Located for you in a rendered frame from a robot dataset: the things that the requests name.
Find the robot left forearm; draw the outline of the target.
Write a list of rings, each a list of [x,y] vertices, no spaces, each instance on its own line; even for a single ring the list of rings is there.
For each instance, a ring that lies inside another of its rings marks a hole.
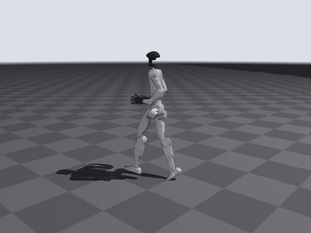
[[[158,89],[156,91],[155,94],[153,94],[150,99],[143,99],[142,103],[146,103],[146,104],[149,104],[151,105],[153,102],[155,102],[156,100],[159,99],[159,97],[162,95],[162,90],[161,89]]]

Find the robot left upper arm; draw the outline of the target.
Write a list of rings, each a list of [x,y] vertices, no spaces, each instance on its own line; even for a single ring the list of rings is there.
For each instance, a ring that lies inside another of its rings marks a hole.
[[[163,87],[158,79],[158,76],[157,76],[157,73],[155,70],[151,71],[148,73],[150,79],[152,80],[153,84],[157,87],[157,90],[158,89],[161,89],[162,90],[162,93],[164,92],[163,90]]]

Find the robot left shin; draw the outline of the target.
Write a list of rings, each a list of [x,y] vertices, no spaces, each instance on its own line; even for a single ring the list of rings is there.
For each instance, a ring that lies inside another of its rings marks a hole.
[[[141,156],[143,155],[145,145],[144,145],[144,138],[139,137],[135,141],[135,148],[134,148],[134,168],[139,166],[139,161]]]

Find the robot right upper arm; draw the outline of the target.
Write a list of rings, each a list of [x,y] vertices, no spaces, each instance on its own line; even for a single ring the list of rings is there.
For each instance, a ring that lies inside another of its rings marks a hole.
[[[166,87],[166,85],[165,85],[164,80],[163,80],[163,90],[164,90],[163,94],[167,92],[167,87]]]

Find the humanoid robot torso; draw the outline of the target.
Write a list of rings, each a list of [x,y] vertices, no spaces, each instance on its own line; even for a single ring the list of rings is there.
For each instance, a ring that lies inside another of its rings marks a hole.
[[[161,83],[161,85],[162,85],[162,87],[163,87],[163,76],[162,76],[162,71],[161,71],[161,69],[155,69],[155,68],[153,67],[149,72],[151,72],[151,71],[153,71],[153,70],[156,71],[157,76],[158,76],[158,79],[159,79],[159,81],[160,81],[160,83]],[[148,72],[148,73],[149,73],[149,72]],[[150,96],[152,96],[153,94],[156,93],[157,87],[153,84],[153,82],[152,82],[152,80],[150,79],[149,75],[148,75],[148,79],[147,79],[147,80],[148,80],[148,85],[149,85]],[[162,96],[163,96],[163,94],[162,94],[160,97],[162,97]],[[158,117],[159,117],[159,116],[162,116],[162,115],[164,114],[164,105],[162,104],[161,100],[158,99],[158,100],[156,100],[156,101],[153,102],[153,103],[154,103],[154,104],[152,105],[152,108],[153,108],[153,109],[154,109],[154,108],[157,108],[157,109],[159,110]]]

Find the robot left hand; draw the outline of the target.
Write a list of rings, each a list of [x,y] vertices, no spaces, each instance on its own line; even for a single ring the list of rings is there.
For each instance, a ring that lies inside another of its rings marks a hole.
[[[132,97],[133,99],[131,99],[132,100],[131,102],[133,102],[133,103],[131,103],[131,104],[139,104],[139,103],[143,104],[142,103],[143,99],[146,99],[146,98],[141,98],[136,94],[135,94],[135,96],[137,96],[137,97]],[[144,103],[144,104],[146,104],[146,103]]]

